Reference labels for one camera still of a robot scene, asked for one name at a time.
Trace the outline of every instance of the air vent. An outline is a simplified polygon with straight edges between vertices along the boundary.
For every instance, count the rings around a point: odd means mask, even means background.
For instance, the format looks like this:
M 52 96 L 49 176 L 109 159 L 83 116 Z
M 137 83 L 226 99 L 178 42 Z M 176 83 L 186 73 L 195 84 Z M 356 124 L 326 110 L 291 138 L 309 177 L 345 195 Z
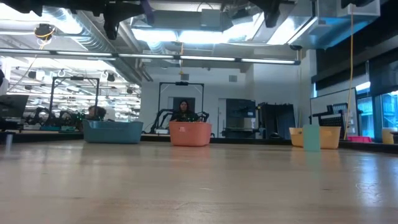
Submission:
M 229 82 L 238 82 L 238 76 L 230 75 L 229 76 Z
M 189 74 L 182 74 L 181 81 L 189 81 Z

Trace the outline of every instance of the whiteboard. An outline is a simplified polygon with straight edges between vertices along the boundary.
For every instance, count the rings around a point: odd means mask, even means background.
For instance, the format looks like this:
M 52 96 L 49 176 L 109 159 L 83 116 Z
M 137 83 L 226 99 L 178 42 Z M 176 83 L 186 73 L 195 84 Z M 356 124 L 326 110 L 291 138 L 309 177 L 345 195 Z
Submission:
M 311 116 L 317 113 L 323 113 L 327 111 L 327 105 L 333 105 L 338 103 L 347 103 L 349 90 L 338 91 L 330 93 L 324 96 L 318 96 L 311 98 Z M 355 133 L 358 133 L 358 121 L 356 116 L 356 92 L 355 88 L 351 89 L 351 99 L 349 103 L 349 111 L 353 118 Z M 312 124 L 318 124 L 318 118 L 312 118 Z

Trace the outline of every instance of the pink object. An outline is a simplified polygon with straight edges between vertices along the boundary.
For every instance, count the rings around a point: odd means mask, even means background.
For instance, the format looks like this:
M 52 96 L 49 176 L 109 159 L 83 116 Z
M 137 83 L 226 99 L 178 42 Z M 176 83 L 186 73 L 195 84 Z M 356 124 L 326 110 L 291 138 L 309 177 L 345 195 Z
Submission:
M 365 136 L 348 136 L 347 139 L 353 142 L 363 142 L 363 143 L 372 142 L 372 139 L 370 137 L 365 137 Z
M 206 146 L 210 143 L 211 124 L 170 122 L 170 138 L 174 146 Z

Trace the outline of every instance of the dark hair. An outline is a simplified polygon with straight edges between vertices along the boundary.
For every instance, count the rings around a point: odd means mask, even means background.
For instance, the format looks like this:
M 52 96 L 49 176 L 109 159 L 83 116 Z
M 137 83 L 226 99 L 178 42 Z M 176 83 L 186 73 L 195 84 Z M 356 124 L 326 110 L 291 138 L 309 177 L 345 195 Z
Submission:
M 90 106 L 89 108 L 88 108 L 88 110 L 91 110 L 91 109 L 93 109 L 95 106 Z M 101 119 L 103 119 L 104 117 L 105 117 L 105 115 L 106 115 L 106 109 L 104 109 L 104 108 L 102 108 L 102 107 L 100 107 L 100 106 L 97 106 L 97 115 L 101 118 Z
M 182 101 L 180 102 L 180 104 L 178 105 L 178 110 L 181 111 L 181 104 L 182 104 L 182 103 L 186 103 L 186 104 L 187 104 L 187 111 L 190 111 L 189 103 L 188 103 L 187 100 L 182 100 Z

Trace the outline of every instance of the woman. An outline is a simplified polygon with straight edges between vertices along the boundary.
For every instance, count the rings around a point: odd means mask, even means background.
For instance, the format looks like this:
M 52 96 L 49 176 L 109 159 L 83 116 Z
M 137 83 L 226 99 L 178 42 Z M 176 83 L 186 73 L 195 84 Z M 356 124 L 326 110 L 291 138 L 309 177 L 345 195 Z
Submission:
M 200 118 L 196 113 L 189 110 L 188 101 L 183 100 L 180 102 L 179 110 L 173 113 L 170 121 L 200 121 Z
M 104 117 L 106 115 L 106 109 L 97 106 L 97 114 L 95 115 L 95 106 L 91 106 L 88 108 L 88 115 L 86 115 L 86 119 L 92 119 L 92 120 L 104 120 Z

